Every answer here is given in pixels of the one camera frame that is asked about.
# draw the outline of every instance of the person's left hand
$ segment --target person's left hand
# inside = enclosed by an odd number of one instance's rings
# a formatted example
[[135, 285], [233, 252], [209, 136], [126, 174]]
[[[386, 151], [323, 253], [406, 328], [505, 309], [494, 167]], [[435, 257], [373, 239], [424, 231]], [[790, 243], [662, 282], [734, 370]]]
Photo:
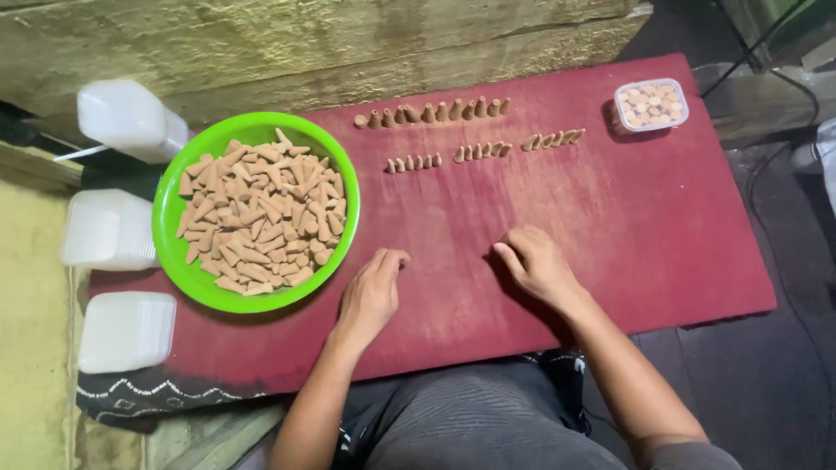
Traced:
[[398, 309], [398, 271], [410, 261], [401, 250], [381, 248], [346, 288], [332, 338], [361, 354]]

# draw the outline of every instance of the clear plastic container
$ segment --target clear plastic container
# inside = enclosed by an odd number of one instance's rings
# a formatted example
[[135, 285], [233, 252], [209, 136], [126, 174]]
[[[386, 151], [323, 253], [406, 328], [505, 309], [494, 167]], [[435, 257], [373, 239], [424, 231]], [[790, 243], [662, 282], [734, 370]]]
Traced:
[[69, 202], [61, 262], [106, 271], [159, 268], [151, 208], [120, 189], [79, 192]]
[[93, 82], [76, 97], [90, 139], [147, 163], [167, 163], [191, 139], [186, 122], [134, 80]]
[[681, 125], [688, 120], [688, 103], [674, 79], [645, 80], [620, 86], [613, 100], [613, 129], [633, 134]]
[[79, 370], [122, 372], [161, 364], [171, 353], [177, 301], [157, 292], [93, 297], [84, 313]]

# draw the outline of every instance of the red board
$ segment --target red board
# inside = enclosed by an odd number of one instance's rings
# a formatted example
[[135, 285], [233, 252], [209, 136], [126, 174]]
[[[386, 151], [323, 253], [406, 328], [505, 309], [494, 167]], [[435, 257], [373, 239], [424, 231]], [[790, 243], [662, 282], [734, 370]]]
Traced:
[[[619, 140], [605, 103], [620, 85], [670, 77], [691, 117], [654, 139]], [[512, 98], [498, 118], [357, 130], [357, 114], [409, 103]], [[94, 278], [91, 294], [152, 290], [178, 298], [165, 368], [218, 383], [296, 391], [334, 324], [345, 285], [379, 247], [402, 248], [400, 309], [366, 351], [364, 379], [558, 344], [556, 322], [524, 308], [492, 268], [491, 244], [530, 222], [559, 241], [580, 282], [625, 332], [694, 324], [776, 306], [726, 158], [681, 55], [430, 93], [304, 116], [350, 155], [360, 224], [348, 257], [301, 309], [224, 314], [185, 298], [161, 271]], [[586, 128], [575, 146], [523, 153], [534, 133]], [[461, 145], [515, 144], [506, 158], [453, 163]], [[440, 168], [383, 172], [387, 158], [440, 152]]]

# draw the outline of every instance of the wooden wall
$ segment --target wooden wall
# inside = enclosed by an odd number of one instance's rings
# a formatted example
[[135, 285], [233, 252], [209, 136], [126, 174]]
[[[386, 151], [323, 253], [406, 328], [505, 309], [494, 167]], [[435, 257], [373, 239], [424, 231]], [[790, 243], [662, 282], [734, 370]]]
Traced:
[[130, 77], [192, 126], [612, 60], [637, 0], [0, 0], [0, 100], [75, 137], [92, 80]]

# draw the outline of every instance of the green plastic bowl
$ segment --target green plastic bowl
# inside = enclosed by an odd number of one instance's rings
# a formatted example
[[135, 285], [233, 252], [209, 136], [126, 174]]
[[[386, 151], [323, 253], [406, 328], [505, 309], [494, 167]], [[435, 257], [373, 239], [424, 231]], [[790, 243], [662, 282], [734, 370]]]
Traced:
[[[177, 238], [180, 215], [186, 210], [186, 199], [177, 195], [180, 175], [201, 155], [223, 155], [229, 141], [238, 139], [243, 144], [257, 146], [276, 141], [276, 128], [297, 146], [308, 146], [310, 153], [329, 157], [331, 168], [343, 175], [346, 199], [345, 229], [329, 261], [308, 280], [296, 287], [287, 286], [272, 294], [244, 297], [214, 284], [215, 277], [200, 269], [198, 259], [186, 264], [189, 243]], [[349, 251], [357, 230], [360, 214], [360, 191], [357, 175], [343, 147], [318, 125], [284, 113], [250, 113], [223, 120], [201, 132], [171, 161], [160, 180], [154, 196], [151, 230], [162, 268], [174, 284], [192, 299], [213, 309], [235, 314], [255, 314], [279, 309], [300, 300], [322, 285], [336, 271]]]

